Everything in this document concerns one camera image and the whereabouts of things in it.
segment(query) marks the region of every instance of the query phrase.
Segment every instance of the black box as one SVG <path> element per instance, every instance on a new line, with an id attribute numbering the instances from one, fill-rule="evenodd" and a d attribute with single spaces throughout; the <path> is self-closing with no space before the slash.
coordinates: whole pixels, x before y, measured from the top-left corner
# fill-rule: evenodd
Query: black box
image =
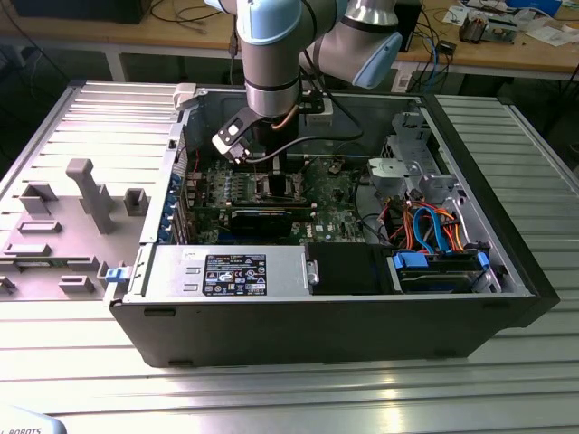
<path id="1" fill-rule="evenodd" d="M 420 0 L 398 0 L 396 2 L 394 11 L 398 17 L 398 32 L 402 35 L 400 52 L 408 52 L 410 49 L 421 9 Z"/>
<path id="2" fill-rule="evenodd" d="M 151 0 L 12 0 L 20 16 L 139 24 Z"/>

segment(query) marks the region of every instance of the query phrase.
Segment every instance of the cable on table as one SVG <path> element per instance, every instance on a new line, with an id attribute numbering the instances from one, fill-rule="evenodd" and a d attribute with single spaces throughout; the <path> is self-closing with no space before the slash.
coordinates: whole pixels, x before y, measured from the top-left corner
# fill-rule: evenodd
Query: cable on table
<path id="1" fill-rule="evenodd" d="M 165 2 L 165 0 L 157 0 L 156 2 L 154 2 L 154 3 L 151 5 L 151 15 L 154 16 L 157 20 L 161 20 L 161 21 L 164 21 L 164 22 L 166 22 L 166 23 L 194 23 L 194 22 L 196 22 L 196 21 L 204 20 L 205 18 L 211 18 L 212 16 L 216 16 L 216 15 L 218 15 L 218 14 L 221 13 L 220 11 L 217 11 L 217 12 L 213 12 L 213 13 L 210 13 L 210 14 L 207 14 L 207 15 L 198 16 L 198 17 L 196 17 L 196 18 L 185 19 L 185 20 L 181 20 L 181 19 L 179 19 L 179 20 L 172 20 L 172 19 L 169 19 L 169 18 L 165 18 L 165 17 L 163 17 L 163 16 L 160 16 L 160 15 L 157 15 L 157 13 L 155 12 L 155 9 L 156 9 L 159 5 L 161 5 L 163 2 Z M 183 12 L 183 11 L 185 11 L 185 10 L 194 9 L 194 8 L 196 8 L 196 7 L 199 7 L 199 6 L 192 6 L 192 7 L 190 7 L 190 8 L 183 9 L 181 12 Z"/>
<path id="2" fill-rule="evenodd" d="M 69 81 L 71 81 L 70 77 L 68 75 L 66 75 L 64 73 L 63 70 L 61 70 L 58 65 L 56 63 L 54 63 L 54 61 L 50 58 L 50 56 L 48 54 L 46 54 L 44 52 L 44 50 L 35 42 L 33 41 L 33 39 L 28 36 L 28 33 L 26 33 L 24 30 L 22 30 L 22 28 L 20 27 L 20 25 L 18 25 L 18 23 L 14 20 L 14 18 L 8 13 L 8 9 L 6 8 L 5 2 L 4 1 L 0 1 L 0 5 L 2 6 L 2 9 L 6 15 L 6 17 L 8 18 L 8 21 L 10 21 L 10 23 L 12 23 L 12 25 L 16 28 L 16 30 L 34 47 L 36 48 L 39 52 L 41 52 L 44 56 L 44 58 L 53 66 L 53 68 L 55 70 L 58 71 L 58 73 L 62 76 L 62 78 L 66 81 L 66 83 L 68 84 Z"/>

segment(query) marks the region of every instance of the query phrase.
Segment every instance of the power supply label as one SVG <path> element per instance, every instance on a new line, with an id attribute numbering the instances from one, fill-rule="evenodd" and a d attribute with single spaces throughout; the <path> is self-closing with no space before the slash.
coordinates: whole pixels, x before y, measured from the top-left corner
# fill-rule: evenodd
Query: power supply label
<path id="1" fill-rule="evenodd" d="M 206 296 L 265 296 L 265 255 L 207 255 L 203 293 Z"/>

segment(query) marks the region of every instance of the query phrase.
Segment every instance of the blue latch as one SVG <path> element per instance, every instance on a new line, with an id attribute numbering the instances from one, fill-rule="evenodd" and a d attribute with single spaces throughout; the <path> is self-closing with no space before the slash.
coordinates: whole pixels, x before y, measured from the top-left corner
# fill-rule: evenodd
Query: blue latch
<path id="1" fill-rule="evenodd" d="M 171 174 L 171 185 L 174 186 L 179 186 L 181 185 L 181 176 L 179 176 L 178 174 Z"/>
<path id="2" fill-rule="evenodd" d="M 157 237 L 159 242 L 167 242 L 169 241 L 169 232 L 164 231 L 164 230 L 159 230 L 159 232 L 157 232 Z"/>
<path id="3" fill-rule="evenodd" d="M 161 227 L 168 228 L 169 226 L 171 226 L 171 221 L 169 221 L 167 216 L 164 215 L 163 217 L 161 217 Z"/>
<path id="4" fill-rule="evenodd" d="M 169 205 L 169 204 L 166 204 L 166 205 L 163 207 L 163 212 L 164 212 L 167 216 L 170 217 L 171 215 L 173 215 L 173 214 L 175 213 L 175 208 L 174 208 L 173 206 Z"/>
<path id="5" fill-rule="evenodd" d="M 117 269 L 108 269 L 105 275 L 107 283 L 123 283 L 130 279 L 132 267 L 119 267 Z"/>
<path id="6" fill-rule="evenodd" d="M 485 252 L 480 251 L 479 254 L 477 254 L 477 258 L 479 258 L 482 269 L 489 269 L 489 257 Z"/>
<path id="7" fill-rule="evenodd" d="M 175 196 L 173 196 L 172 194 L 168 194 L 165 198 L 165 203 L 168 203 L 170 205 L 174 205 L 177 202 L 177 198 Z"/>
<path id="8" fill-rule="evenodd" d="M 424 253 L 402 251 L 394 256 L 396 269 L 427 269 L 428 260 Z"/>

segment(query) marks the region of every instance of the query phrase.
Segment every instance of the floor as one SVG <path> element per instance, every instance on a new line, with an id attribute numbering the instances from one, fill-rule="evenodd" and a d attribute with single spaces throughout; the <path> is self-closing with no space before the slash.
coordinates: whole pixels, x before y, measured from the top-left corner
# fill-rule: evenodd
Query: floor
<path id="1" fill-rule="evenodd" d="M 97 52 L 47 51 L 47 54 L 72 79 L 110 80 L 104 55 Z M 66 86 L 64 80 L 39 52 L 24 52 L 26 66 L 15 70 L 4 65 L 0 55 L 0 173 L 4 173 L 12 160 L 27 143 L 53 102 Z M 229 61 L 224 59 L 178 60 L 170 56 L 125 54 L 131 81 L 180 82 L 195 81 L 204 84 L 226 84 L 229 81 Z M 241 63 L 236 62 L 234 82 L 242 83 Z M 380 86 L 388 91 L 394 79 L 392 73 Z M 542 131 L 545 123 L 559 108 L 559 84 L 556 81 L 505 80 L 496 77 L 470 76 L 466 80 L 458 74 L 450 74 L 447 80 L 439 80 L 430 92 L 444 94 L 507 97 L 511 99 L 535 128 Z M 579 155 L 570 145 L 579 141 L 579 103 L 577 99 L 567 104 L 564 114 L 547 135 L 547 141 L 564 161 L 575 169 Z"/>

